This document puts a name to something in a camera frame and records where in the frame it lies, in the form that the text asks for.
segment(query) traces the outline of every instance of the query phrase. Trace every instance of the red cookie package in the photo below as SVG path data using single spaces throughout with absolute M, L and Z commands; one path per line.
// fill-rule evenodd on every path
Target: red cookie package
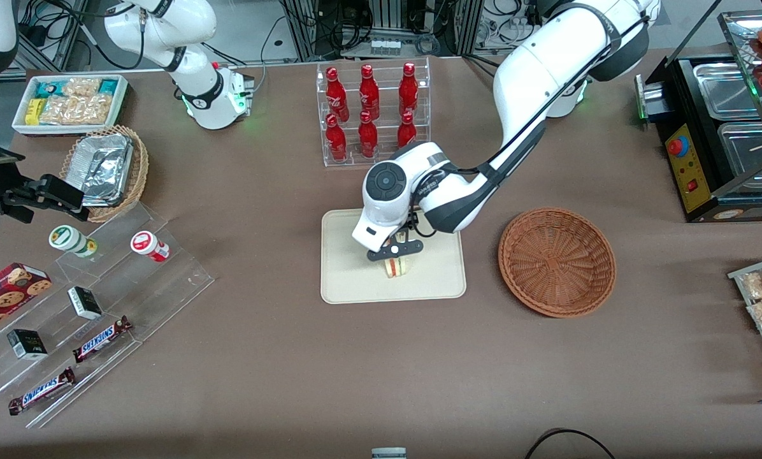
M 10 316 L 52 285 L 43 271 L 12 263 L 0 271 L 0 320 Z

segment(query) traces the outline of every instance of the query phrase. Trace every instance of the acrylic bottle rack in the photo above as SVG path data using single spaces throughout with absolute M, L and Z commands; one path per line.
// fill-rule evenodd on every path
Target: acrylic bottle rack
M 378 129 L 378 154 L 373 159 L 367 159 L 361 155 L 361 144 L 358 139 L 358 127 L 361 124 L 359 120 L 361 100 L 358 95 L 358 87 L 361 86 L 361 65 L 366 64 L 366 62 L 335 61 L 317 65 L 316 99 L 325 166 L 372 166 L 388 159 L 398 150 L 398 127 L 401 125 L 401 114 L 398 111 L 398 86 L 401 84 L 404 63 L 406 62 L 415 64 L 415 79 L 418 80 L 418 108 L 413 113 L 413 125 L 417 131 L 415 140 L 416 142 L 431 140 L 429 60 L 418 58 L 369 62 L 373 66 L 375 81 L 378 82 L 381 102 L 380 116 L 374 122 Z M 333 160 L 325 137 L 327 128 L 325 116 L 330 113 L 327 104 L 327 78 L 325 78 L 325 70 L 328 67 L 335 67 L 338 70 L 338 80 L 347 92 L 347 105 L 350 110 L 349 120 L 340 125 L 347 137 L 347 160 L 342 163 Z
M 157 263 L 131 252 L 131 236 L 140 230 L 151 231 L 168 244 L 169 258 Z M 70 253 L 61 256 L 46 270 L 52 287 L 0 322 L 0 405 L 5 416 L 9 416 L 12 398 L 25 395 L 67 367 L 72 367 L 75 373 L 75 386 L 42 399 L 15 416 L 27 428 L 51 421 L 214 282 L 171 236 L 166 221 L 142 203 L 102 224 L 90 237 L 98 242 L 95 254 L 89 258 L 76 258 Z M 99 319 L 90 321 L 76 316 L 67 295 L 67 290 L 75 285 L 92 290 L 103 311 Z M 85 361 L 75 363 L 73 349 L 122 316 L 127 316 L 133 329 Z M 6 338 L 14 328 L 37 331 L 47 357 L 38 361 L 17 358 Z

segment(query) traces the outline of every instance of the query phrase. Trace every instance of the red bottle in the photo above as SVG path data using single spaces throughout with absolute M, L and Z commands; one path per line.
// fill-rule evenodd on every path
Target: red bottle
M 325 137 L 327 137 L 333 161 L 343 163 L 347 160 L 347 137 L 344 136 L 342 128 L 338 127 L 338 119 L 334 114 L 328 113 L 325 122 L 327 123 Z
M 361 139 L 361 154 L 367 159 L 373 159 L 378 147 L 378 129 L 375 128 L 373 117 L 367 110 L 361 112 L 358 137 Z
M 411 62 L 404 64 L 404 78 L 398 87 L 398 99 L 398 112 L 401 116 L 407 110 L 415 113 L 418 108 L 418 80 L 415 79 L 415 64 Z
M 361 109 L 367 110 L 372 119 L 378 119 L 381 114 L 381 101 L 378 96 L 378 83 L 373 78 L 373 66 L 361 65 L 361 86 L 358 87 L 361 96 Z
M 347 108 L 347 92 L 344 85 L 338 81 L 338 70 L 330 67 L 325 71 L 327 76 L 327 104 L 331 113 L 338 117 L 341 122 L 350 119 L 350 110 Z
M 401 125 L 398 127 L 398 148 L 403 148 L 407 143 L 413 142 L 416 134 L 418 131 L 412 125 L 412 112 L 406 111 L 401 116 Z

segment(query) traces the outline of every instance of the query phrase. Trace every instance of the brown woven basket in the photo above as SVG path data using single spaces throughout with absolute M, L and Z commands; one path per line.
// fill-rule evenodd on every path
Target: brown woven basket
M 616 259 L 593 223 L 542 207 L 512 220 L 500 238 L 500 273 L 509 290 L 552 317 L 590 314 L 614 290 Z
M 133 162 L 129 166 L 129 178 L 127 179 L 127 186 L 124 191 L 124 200 L 115 207 L 89 207 L 89 221 L 92 221 L 92 223 L 104 223 L 126 207 L 136 203 L 146 186 L 146 174 L 148 173 L 148 152 L 146 151 L 146 145 L 143 145 L 140 137 L 133 130 L 119 125 L 93 131 L 93 133 L 89 133 L 87 136 L 108 136 L 110 134 L 124 134 L 124 136 L 128 136 L 133 140 Z M 67 154 L 67 158 L 64 160 L 64 166 L 58 174 L 58 177 L 62 179 L 67 175 L 69 162 L 72 161 L 73 153 L 75 153 L 75 145 L 69 149 L 69 154 Z

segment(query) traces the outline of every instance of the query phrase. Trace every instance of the snack box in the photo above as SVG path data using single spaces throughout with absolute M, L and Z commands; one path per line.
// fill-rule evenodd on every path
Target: snack box
M 112 96 L 112 105 L 110 105 L 110 114 L 107 115 L 106 121 L 103 124 L 75 124 L 69 126 L 55 126 L 55 125 L 28 125 L 25 123 L 25 114 L 31 99 L 36 96 L 38 86 L 42 84 L 49 84 L 50 82 L 57 82 L 66 80 L 68 78 L 100 78 L 104 80 L 116 80 L 118 86 Z M 17 133 L 24 134 L 25 136 L 69 136 L 77 134 L 91 133 L 103 128 L 110 128 L 116 125 L 118 116 L 121 112 L 121 106 L 124 104 L 124 96 L 128 87 L 127 79 L 118 73 L 78 73 L 77 75 L 44 75 L 33 76 L 27 82 L 25 87 L 25 93 L 22 96 L 22 102 L 19 104 L 18 110 L 16 110 L 16 116 L 13 117 L 13 128 Z
M 12 263 L 0 271 L 0 321 L 52 285 L 43 271 Z

